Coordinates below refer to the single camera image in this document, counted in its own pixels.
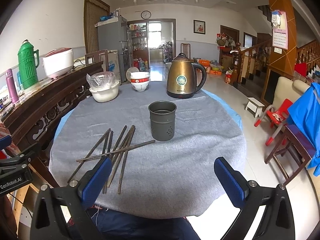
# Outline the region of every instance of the red bowl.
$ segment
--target red bowl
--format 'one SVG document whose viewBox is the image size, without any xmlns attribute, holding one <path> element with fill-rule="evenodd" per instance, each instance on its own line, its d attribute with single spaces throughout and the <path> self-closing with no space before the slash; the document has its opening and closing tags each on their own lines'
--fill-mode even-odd
<svg viewBox="0 0 320 240">
<path fill-rule="evenodd" d="M 142 83 L 142 82 L 146 82 L 149 81 L 150 77 L 146 77 L 146 78 L 140 78 L 140 79 L 131 79 L 132 83 Z"/>
</svg>

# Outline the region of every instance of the white stool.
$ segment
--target white stool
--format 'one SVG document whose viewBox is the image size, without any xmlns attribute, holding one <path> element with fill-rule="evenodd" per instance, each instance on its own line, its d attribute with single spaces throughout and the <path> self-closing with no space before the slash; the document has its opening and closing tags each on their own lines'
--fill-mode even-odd
<svg viewBox="0 0 320 240">
<path fill-rule="evenodd" d="M 262 114 L 262 108 L 264 107 L 264 104 L 259 102 L 257 99 L 255 98 L 248 98 L 249 101 L 247 103 L 247 106 L 245 107 L 245 109 L 247 110 L 248 108 L 251 109 L 255 115 L 254 117 L 257 117 L 257 116 L 261 116 Z"/>
</svg>

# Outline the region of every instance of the framed picture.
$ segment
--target framed picture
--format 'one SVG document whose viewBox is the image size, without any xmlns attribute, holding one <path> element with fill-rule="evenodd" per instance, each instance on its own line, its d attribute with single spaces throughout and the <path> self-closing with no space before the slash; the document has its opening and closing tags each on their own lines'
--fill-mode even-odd
<svg viewBox="0 0 320 240">
<path fill-rule="evenodd" d="M 193 20 L 193 33 L 205 34 L 205 22 Z"/>
</svg>

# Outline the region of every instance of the kettle handle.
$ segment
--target kettle handle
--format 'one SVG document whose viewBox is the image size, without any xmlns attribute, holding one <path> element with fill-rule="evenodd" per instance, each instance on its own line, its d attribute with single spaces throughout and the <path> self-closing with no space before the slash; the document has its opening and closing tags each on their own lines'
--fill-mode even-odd
<svg viewBox="0 0 320 240">
<path fill-rule="evenodd" d="M 201 70 L 201 73 L 202 73 L 202 79 L 200 81 L 200 84 L 196 87 L 196 90 L 195 90 L 195 93 L 196 93 L 203 87 L 205 80 L 207 78 L 207 72 L 206 72 L 204 66 L 202 66 L 200 63 L 191 62 L 191 64 L 192 64 L 193 68 L 195 69 L 195 71 L 198 68 Z"/>
<path fill-rule="evenodd" d="M 37 65 L 36 65 L 36 68 L 39 66 L 39 49 L 37 49 L 36 51 L 33 52 L 33 54 L 36 54 L 37 55 Z"/>
</svg>

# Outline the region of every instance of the dark gray metal cup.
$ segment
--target dark gray metal cup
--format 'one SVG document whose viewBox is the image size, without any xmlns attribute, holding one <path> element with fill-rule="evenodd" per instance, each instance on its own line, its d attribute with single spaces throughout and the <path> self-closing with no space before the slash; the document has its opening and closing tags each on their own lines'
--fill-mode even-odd
<svg viewBox="0 0 320 240">
<path fill-rule="evenodd" d="M 169 101 L 156 101 L 149 105 L 151 134 L 158 141 L 168 141 L 174 136 L 177 106 Z"/>
</svg>

